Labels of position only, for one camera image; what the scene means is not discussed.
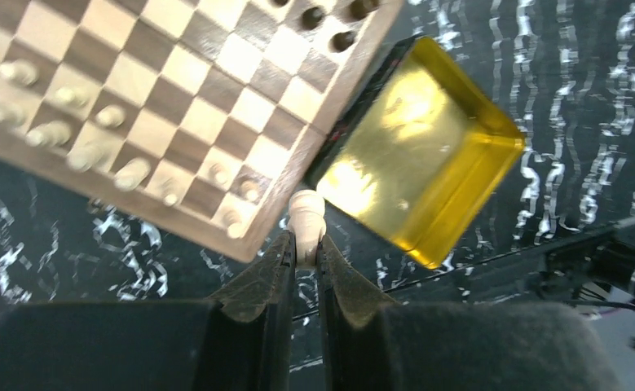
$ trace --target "gold container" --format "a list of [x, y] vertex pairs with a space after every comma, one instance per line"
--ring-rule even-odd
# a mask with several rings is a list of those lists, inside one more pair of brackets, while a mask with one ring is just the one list
[[525, 146], [516, 125], [429, 37], [402, 41], [346, 112], [308, 180], [434, 269]]

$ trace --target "black marble table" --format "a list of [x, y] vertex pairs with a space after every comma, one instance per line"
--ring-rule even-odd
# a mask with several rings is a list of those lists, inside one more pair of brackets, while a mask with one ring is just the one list
[[[328, 233], [358, 271], [404, 303], [511, 300], [536, 264], [481, 261], [635, 215], [635, 1], [408, 0], [379, 58], [413, 33], [434, 37], [528, 147], [438, 270], [329, 208]], [[244, 268], [115, 209], [89, 214], [84, 197], [0, 164], [0, 311], [205, 297]], [[317, 282], [297, 281], [291, 384], [322, 389]]]

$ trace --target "marble surface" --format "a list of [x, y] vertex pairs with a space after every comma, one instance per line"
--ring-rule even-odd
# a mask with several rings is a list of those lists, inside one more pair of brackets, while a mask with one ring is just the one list
[[[521, 296], [512, 279], [536, 265], [482, 260], [635, 215], [635, 1], [408, 0], [388, 45], [413, 33], [434, 37], [528, 147], [438, 270], [328, 209], [328, 233], [358, 271], [403, 302], [510, 300]], [[0, 311], [205, 297], [244, 267], [117, 210], [89, 214], [85, 198], [0, 164]], [[485, 270], [504, 278], [488, 286]], [[317, 282], [308, 271], [297, 282], [291, 376], [319, 389], [308, 375], [321, 366]]]

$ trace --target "chessboard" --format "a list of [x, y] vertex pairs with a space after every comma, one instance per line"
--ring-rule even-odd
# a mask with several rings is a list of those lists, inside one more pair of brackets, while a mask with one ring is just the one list
[[251, 261], [403, 0], [0, 0], [0, 160]]

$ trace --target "gold tray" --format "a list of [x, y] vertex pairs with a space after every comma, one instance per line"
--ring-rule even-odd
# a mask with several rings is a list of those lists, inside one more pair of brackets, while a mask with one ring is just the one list
[[310, 180], [328, 202], [434, 269], [524, 145], [434, 40], [415, 37], [395, 46], [345, 114]]

